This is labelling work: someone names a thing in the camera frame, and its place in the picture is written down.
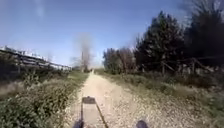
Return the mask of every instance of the vegetation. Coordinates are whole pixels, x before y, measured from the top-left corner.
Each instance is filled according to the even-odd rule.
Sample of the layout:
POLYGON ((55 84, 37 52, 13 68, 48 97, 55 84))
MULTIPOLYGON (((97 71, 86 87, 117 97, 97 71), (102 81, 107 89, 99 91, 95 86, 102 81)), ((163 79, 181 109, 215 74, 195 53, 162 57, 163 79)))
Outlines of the vegetation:
POLYGON ((62 123, 56 121, 63 121, 58 118, 66 107, 68 96, 86 77, 80 72, 72 73, 67 78, 24 90, 0 101, 1 127, 59 127, 62 123))
POLYGON ((185 27, 180 27, 174 17, 161 11, 144 35, 137 38, 135 49, 122 52, 128 59, 119 55, 123 48, 104 52, 105 71, 114 75, 98 72, 180 98, 208 115, 209 121, 204 127, 223 127, 224 19, 221 4, 221 0, 192 0, 188 8, 190 24, 185 27))
POLYGON ((224 38, 220 35, 224 31, 223 10, 217 8, 217 0, 192 3, 191 23, 185 28, 161 11, 144 35, 137 38, 134 50, 110 48, 105 51, 106 71, 113 74, 161 72, 202 80, 208 75, 223 76, 224 38))
POLYGON ((192 114, 201 119, 201 122, 198 122, 199 128, 222 128, 224 125, 222 121, 224 119, 223 91, 217 91, 214 88, 210 90, 196 87, 190 88, 179 83, 173 83, 173 80, 177 80, 173 76, 155 73, 111 75, 102 69, 97 70, 97 73, 115 82, 120 82, 120 85, 129 87, 134 93, 143 98, 153 98, 157 102, 172 101, 181 108, 190 108, 193 111, 192 114))

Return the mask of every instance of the tree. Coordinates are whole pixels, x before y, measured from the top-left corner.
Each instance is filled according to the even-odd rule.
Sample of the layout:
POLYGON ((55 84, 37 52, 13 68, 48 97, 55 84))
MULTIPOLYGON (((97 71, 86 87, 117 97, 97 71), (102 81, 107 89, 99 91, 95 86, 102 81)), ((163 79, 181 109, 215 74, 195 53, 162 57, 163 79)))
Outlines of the tree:
POLYGON ((118 49, 117 55, 122 63, 122 72, 127 73, 135 68, 134 55, 129 48, 118 49))
POLYGON ((81 70, 87 71, 91 61, 91 52, 90 52, 90 39, 88 36, 84 35, 80 39, 81 42, 81 70))
POLYGON ((107 49, 107 51, 103 53, 103 58, 104 67, 108 72, 112 74, 121 73, 121 60, 118 57, 117 50, 113 48, 107 49))
POLYGON ((172 69, 178 68, 176 61, 183 57, 183 34, 177 20, 160 12, 142 39, 137 40, 136 64, 144 70, 161 70, 161 62, 172 69))
POLYGON ((220 66, 224 55, 223 0, 195 0, 191 9, 191 24, 185 31, 188 57, 214 59, 199 60, 206 66, 220 66))

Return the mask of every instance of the bush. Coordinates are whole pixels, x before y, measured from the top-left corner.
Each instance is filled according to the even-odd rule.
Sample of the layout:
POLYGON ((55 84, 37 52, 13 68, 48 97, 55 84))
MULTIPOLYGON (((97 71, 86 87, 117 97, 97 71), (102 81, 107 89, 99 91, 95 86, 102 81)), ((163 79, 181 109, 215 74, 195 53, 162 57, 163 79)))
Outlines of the bush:
POLYGON ((48 83, 1 101, 0 126, 3 128, 51 127, 48 120, 58 111, 65 109, 68 96, 85 78, 78 77, 77 80, 65 79, 61 82, 48 83))

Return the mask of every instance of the dry grass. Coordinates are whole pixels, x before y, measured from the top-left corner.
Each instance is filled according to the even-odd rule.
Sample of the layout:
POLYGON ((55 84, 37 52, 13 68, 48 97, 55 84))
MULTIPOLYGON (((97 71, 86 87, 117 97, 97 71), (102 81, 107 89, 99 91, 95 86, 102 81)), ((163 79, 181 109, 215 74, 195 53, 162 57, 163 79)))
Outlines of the dry grass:
POLYGON ((128 88, 131 88, 133 93, 138 93, 142 98, 150 97, 148 101, 154 99, 156 102, 160 102, 159 107, 167 111, 180 107, 186 109, 197 119, 196 123, 199 128, 222 128, 224 126, 223 91, 183 86, 178 83, 168 84, 162 80, 149 79, 140 75, 99 73, 116 82, 123 83, 123 85, 129 85, 128 88))

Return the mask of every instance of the trail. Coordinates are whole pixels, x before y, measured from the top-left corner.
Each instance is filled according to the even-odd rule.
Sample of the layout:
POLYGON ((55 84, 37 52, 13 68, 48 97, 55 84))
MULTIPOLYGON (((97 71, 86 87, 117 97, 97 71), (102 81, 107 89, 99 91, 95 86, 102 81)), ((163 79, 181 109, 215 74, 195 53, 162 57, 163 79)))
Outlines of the trail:
MULTIPOLYGON (((75 121, 80 119, 81 99, 86 96, 96 99, 109 128, 136 127, 139 120, 144 120, 150 128, 195 127, 194 118, 186 114, 186 111, 167 113, 166 110, 144 103, 141 98, 131 93, 129 89, 112 83, 94 73, 90 73, 77 95, 78 100, 66 108, 64 124, 66 128, 72 128, 75 121)), ((104 128, 95 104, 84 104, 83 117, 85 128, 104 128)))

